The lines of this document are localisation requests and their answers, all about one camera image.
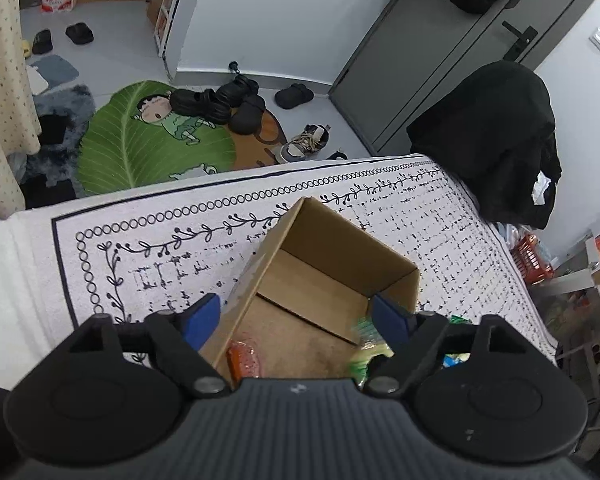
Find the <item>grey fluffy rug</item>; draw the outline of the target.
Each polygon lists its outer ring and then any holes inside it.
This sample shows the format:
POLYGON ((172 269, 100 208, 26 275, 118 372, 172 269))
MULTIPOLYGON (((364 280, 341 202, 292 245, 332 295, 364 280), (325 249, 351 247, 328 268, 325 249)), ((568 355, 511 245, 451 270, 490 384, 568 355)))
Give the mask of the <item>grey fluffy rug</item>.
POLYGON ((26 208, 85 197, 78 179, 78 161, 82 139, 96 110, 91 90, 77 84, 43 93, 33 101, 42 128, 38 136, 41 148, 28 155, 16 172, 26 208))

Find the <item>grey door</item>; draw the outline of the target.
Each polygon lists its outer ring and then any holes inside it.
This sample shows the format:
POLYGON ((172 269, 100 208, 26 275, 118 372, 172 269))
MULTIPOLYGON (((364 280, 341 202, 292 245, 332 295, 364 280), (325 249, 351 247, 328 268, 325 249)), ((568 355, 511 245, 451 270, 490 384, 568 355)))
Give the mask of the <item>grey door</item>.
POLYGON ((407 126, 477 68, 535 70, 594 0, 498 0, 469 14, 451 0, 391 0, 330 99, 372 155, 401 155, 407 126))

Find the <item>blue green snack packet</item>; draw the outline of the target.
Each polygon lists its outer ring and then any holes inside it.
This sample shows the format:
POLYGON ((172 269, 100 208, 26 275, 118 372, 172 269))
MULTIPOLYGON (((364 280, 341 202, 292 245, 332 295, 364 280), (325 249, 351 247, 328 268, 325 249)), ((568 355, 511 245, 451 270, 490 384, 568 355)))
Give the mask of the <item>blue green snack packet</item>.
POLYGON ((452 367, 467 362, 469 358, 469 353, 446 354, 443 358, 442 366, 445 368, 452 367))

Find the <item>dotted cream cloth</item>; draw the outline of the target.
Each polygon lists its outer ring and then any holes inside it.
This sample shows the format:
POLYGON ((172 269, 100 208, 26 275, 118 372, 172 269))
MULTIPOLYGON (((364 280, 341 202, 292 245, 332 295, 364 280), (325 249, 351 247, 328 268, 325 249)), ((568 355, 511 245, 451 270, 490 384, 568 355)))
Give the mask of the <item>dotted cream cloth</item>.
POLYGON ((40 133, 22 48, 19 0, 0 0, 0 219, 26 208, 8 156, 37 153, 40 133))

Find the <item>green leaf floor rug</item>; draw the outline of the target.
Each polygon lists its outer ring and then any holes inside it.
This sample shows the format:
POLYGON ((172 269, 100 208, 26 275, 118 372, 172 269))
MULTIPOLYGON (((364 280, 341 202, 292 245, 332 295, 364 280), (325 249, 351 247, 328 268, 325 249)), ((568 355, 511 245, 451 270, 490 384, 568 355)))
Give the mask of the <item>green leaf floor rug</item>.
POLYGON ((129 84, 93 116, 78 158, 88 195, 107 194, 231 170, 237 148, 223 126, 175 114, 174 89, 159 81, 129 84))

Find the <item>black slipper on floor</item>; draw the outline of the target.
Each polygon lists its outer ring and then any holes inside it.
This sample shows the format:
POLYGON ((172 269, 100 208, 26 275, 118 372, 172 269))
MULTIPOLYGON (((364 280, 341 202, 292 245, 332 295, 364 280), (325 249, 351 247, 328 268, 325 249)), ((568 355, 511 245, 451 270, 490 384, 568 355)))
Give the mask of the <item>black slipper on floor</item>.
POLYGON ((76 46, 85 46, 94 41, 92 30, 84 22, 69 25, 66 28, 66 36, 76 46))

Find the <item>black jacket on chair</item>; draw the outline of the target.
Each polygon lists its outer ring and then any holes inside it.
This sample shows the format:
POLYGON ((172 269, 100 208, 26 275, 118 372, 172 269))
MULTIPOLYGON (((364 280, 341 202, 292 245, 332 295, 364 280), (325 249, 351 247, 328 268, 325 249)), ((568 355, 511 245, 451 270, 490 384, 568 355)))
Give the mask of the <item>black jacket on chair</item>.
POLYGON ((484 220, 547 227, 562 166, 550 95, 532 70, 508 61, 486 64, 406 133, 413 153, 464 182, 484 220))

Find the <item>brown cardboard box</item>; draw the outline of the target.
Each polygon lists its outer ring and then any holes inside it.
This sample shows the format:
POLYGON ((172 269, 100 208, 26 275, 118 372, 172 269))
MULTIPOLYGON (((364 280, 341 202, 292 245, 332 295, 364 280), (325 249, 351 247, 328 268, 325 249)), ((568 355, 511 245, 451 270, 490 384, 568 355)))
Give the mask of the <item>brown cardboard box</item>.
POLYGON ((417 266, 315 198, 268 231, 201 355, 230 376, 231 344, 253 344, 265 378, 343 378, 375 295, 415 310, 417 266))

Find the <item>white black patterned blanket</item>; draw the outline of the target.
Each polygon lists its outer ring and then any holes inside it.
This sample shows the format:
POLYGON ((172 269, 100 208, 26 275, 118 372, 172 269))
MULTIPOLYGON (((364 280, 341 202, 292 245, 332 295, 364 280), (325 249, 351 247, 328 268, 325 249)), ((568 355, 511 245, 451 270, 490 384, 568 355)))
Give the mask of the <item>white black patterned blanket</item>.
POLYGON ((50 214, 46 326, 61 340, 95 313, 135 322, 204 292, 230 296, 270 229, 314 198, 415 263, 420 310, 501 315, 546 356, 557 344, 494 226, 424 156, 305 162, 84 198, 50 214))

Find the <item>white desk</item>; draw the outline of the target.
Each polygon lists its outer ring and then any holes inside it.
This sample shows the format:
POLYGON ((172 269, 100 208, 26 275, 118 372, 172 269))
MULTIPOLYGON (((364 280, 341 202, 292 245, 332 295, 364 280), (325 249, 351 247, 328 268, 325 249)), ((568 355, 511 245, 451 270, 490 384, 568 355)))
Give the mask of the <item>white desk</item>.
POLYGON ((600 296, 600 252, 596 245, 596 238, 592 236, 587 238, 584 248, 588 259, 585 268, 550 280, 543 286, 546 296, 558 296, 587 289, 594 289, 600 296))

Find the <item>orange red snack packet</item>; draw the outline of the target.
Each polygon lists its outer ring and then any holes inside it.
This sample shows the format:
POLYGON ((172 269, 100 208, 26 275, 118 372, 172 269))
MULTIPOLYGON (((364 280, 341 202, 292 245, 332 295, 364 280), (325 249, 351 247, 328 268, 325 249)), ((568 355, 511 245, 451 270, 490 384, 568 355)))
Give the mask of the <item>orange red snack packet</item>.
POLYGON ((233 340, 227 347, 226 358, 233 382, 239 384, 245 378, 260 378, 262 366, 256 347, 248 341, 233 340))

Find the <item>black slipper by door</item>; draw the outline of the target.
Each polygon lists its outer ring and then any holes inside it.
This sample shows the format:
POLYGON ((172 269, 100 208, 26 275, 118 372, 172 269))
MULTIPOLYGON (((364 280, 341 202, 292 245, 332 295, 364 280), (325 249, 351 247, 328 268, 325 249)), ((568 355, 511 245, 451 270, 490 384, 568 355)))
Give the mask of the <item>black slipper by door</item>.
POLYGON ((314 92, 310 88, 305 84, 295 82, 289 87, 277 91, 274 101, 283 110, 292 110, 297 106, 311 102, 313 98, 314 92))

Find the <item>grey white sneaker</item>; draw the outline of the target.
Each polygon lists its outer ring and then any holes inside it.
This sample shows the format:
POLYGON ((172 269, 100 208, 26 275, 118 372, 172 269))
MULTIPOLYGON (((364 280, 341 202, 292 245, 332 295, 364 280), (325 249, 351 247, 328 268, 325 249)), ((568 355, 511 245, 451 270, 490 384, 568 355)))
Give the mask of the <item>grey white sneaker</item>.
POLYGON ((330 125, 306 125, 302 133, 282 145, 275 153, 276 162, 303 162, 317 154, 328 143, 330 125))

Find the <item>red plastic basket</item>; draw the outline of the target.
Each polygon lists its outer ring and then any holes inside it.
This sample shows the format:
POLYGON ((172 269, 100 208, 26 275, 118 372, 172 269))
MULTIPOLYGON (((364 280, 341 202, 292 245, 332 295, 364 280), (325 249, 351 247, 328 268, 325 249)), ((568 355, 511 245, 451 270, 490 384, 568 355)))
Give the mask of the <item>red plastic basket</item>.
POLYGON ((524 234, 510 252, 515 266, 527 285, 539 284, 554 276, 554 269, 539 252, 539 240, 530 233, 524 234))

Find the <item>green biscuit packet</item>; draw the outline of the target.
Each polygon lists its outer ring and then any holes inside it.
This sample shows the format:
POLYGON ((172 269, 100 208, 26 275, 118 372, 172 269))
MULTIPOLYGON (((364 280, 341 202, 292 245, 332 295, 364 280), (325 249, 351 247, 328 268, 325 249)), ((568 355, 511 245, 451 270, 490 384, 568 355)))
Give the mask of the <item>green biscuit packet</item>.
POLYGON ((360 318, 354 331, 358 335, 358 348, 349 361, 348 370, 353 380, 362 387, 368 376, 372 374, 370 371, 372 361, 376 360, 381 364, 393 356, 393 351, 380 336, 370 318, 360 318))

